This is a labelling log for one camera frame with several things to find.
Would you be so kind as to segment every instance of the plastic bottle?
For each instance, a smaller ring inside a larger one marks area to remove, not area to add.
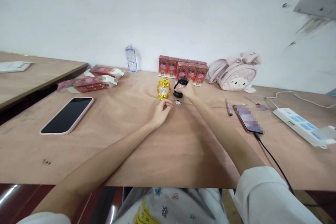
[[[125,53],[126,53],[129,72],[136,73],[138,71],[138,65],[137,65],[137,59],[135,57],[135,51],[132,47],[132,44],[126,44]]]

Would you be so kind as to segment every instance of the power cord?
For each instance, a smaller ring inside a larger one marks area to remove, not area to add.
[[[272,156],[272,154],[268,151],[268,149],[265,147],[265,145],[262,143],[260,137],[259,137],[259,134],[257,133],[254,133],[254,136],[256,137],[256,139],[261,143],[261,145],[263,146],[263,148],[268,152],[268,154],[271,156],[271,158],[273,159],[273,161],[276,163],[276,165],[278,166],[278,168],[280,169],[283,177],[285,178],[287,184],[288,184],[288,187],[289,187],[289,190],[291,191],[291,193],[296,197],[295,193],[294,193],[294,190],[292,188],[292,186],[290,185],[286,175],[284,174],[284,172],[282,171],[280,165],[278,164],[278,162],[275,160],[275,158]],[[335,202],[326,202],[326,203],[322,203],[322,204],[303,204],[304,206],[306,207],[323,207],[323,206],[328,206],[328,205],[331,205],[331,204],[334,204]]]
[[[271,156],[271,158],[273,159],[273,161],[276,163],[276,165],[278,166],[278,168],[280,169],[283,177],[285,178],[287,184],[288,184],[288,187],[289,187],[289,190],[291,191],[291,193],[295,196],[295,193],[294,193],[294,190],[292,188],[292,186],[290,185],[286,175],[284,174],[284,172],[282,171],[280,165],[278,164],[278,162],[275,160],[275,158],[272,156],[272,154],[268,151],[268,149],[265,147],[265,145],[262,143],[259,135],[257,133],[254,133],[254,136],[256,137],[256,139],[261,143],[261,145],[264,147],[264,149],[268,152],[268,154]]]
[[[323,107],[323,108],[326,108],[326,109],[329,109],[329,108],[332,108],[332,107],[336,106],[336,104],[331,105],[331,106],[322,106],[322,105],[320,105],[320,104],[317,104],[317,103],[315,103],[315,102],[312,102],[312,101],[309,101],[309,100],[306,100],[306,99],[303,99],[303,98],[297,96],[296,93],[294,93],[293,91],[281,91],[281,92],[277,92],[277,93],[275,93],[275,97],[266,97],[266,99],[267,99],[269,102],[271,102],[277,109],[278,109],[279,107],[278,107],[277,105],[275,105],[274,102],[272,102],[270,99],[275,99],[275,98],[277,98],[279,93],[293,93],[297,98],[299,98],[299,99],[301,99],[301,100],[304,100],[304,101],[306,101],[306,102],[310,102],[310,103],[312,103],[312,104],[314,104],[314,105],[316,105],[316,106]]]

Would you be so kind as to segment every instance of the black phone screen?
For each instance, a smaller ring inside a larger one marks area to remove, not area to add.
[[[248,108],[242,105],[234,105],[233,107],[247,131],[263,134],[260,124],[258,124],[256,119],[251,115],[251,112]]]
[[[92,98],[73,98],[42,130],[42,134],[63,133],[68,131]]]

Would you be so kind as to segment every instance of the pink backpack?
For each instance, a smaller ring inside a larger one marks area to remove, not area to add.
[[[256,76],[254,65],[257,64],[261,64],[261,57],[254,52],[242,52],[240,57],[217,59],[209,65],[209,83],[217,81],[223,90],[244,90]]]

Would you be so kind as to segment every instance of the gold lantern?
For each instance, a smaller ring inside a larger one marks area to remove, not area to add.
[[[167,78],[163,78],[162,80],[160,80],[156,90],[159,93],[160,100],[168,99],[168,96],[172,92],[172,90],[170,89],[169,80],[167,80]]]

